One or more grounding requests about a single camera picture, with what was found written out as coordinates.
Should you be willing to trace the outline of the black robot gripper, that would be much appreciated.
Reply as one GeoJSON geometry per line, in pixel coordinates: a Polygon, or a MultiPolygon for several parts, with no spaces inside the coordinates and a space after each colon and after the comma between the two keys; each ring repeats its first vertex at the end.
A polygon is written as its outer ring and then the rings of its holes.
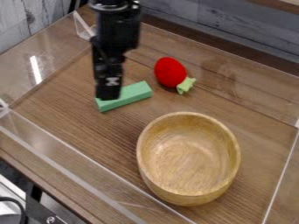
{"type": "Polygon", "coordinates": [[[117,100],[123,86],[125,54],[139,45],[142,5],[139,0],[89,0],[97,15],[97,35],[91,39],[109,59],[94,59],[97,97],[117,100]]]}

